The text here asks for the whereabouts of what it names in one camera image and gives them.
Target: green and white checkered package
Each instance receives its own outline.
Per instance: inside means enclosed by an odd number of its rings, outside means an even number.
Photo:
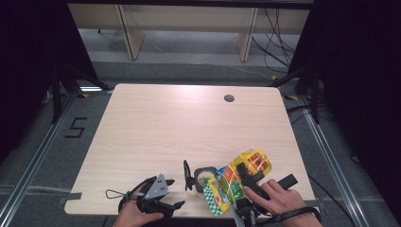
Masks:
[[[212,211],[213,215],[219,216],[222,215],[223,212],[221,211],[218,204],[215,204],[215,195],[213,195],[212,188],[210,185],[207,185],[203,188],[203,194],[206,198],[207,203],[209,204],[210,211]]]

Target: round black hole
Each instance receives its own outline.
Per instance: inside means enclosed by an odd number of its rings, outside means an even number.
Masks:
[[[234,102],[234,96],[232,95],[226,95],[224,97],[224,100],[226,100],[227,102]]]

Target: light wood table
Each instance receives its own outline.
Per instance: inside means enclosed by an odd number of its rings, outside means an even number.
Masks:
[[[231,95],[233,102],[224,97]],[[163,173],[176,182],[163,199],[186,201],[174,217],[213,218],[202,194],[184,191],[183,160],[196,168],[228,165],[239,153],[260,148],[268,155],[270,178],[289,173],[307,201],[310,182],[280,93],[275,88],[119,84],[115,87],[68,201],[72,215],[117,215],[119,199],[107,189],[132,190],[144,179]],[[219,218],[230,218],[225,212]]]

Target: person's left hand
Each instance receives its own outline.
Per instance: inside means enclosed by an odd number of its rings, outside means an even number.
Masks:
[[[162,213],[145,214],[142,213],[136,205],[137,196],[131,196],[126,201],[113,227],[140,227],[149,222],[163,218]]]

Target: hand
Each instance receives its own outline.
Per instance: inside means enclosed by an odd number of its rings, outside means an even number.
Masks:
[[[142,213],[136,205],[136,199],[137,196],[131,196],[130,200],[126,201],[113,227],[140,227],[149,222],[163,218],[162,213]]]
[[[270,197],[270,200],[265,200],[249,187],[244,187],[245,195],[256,204],[262,206],[273,215],[280,215],[288,211],[297,210],[306,207],[306,203],[301,195],[295,190],[286,190],[274,179],[269,180],[261,185]],[[322,226],[312,213],[302,214],[283,221],[284,226]]]

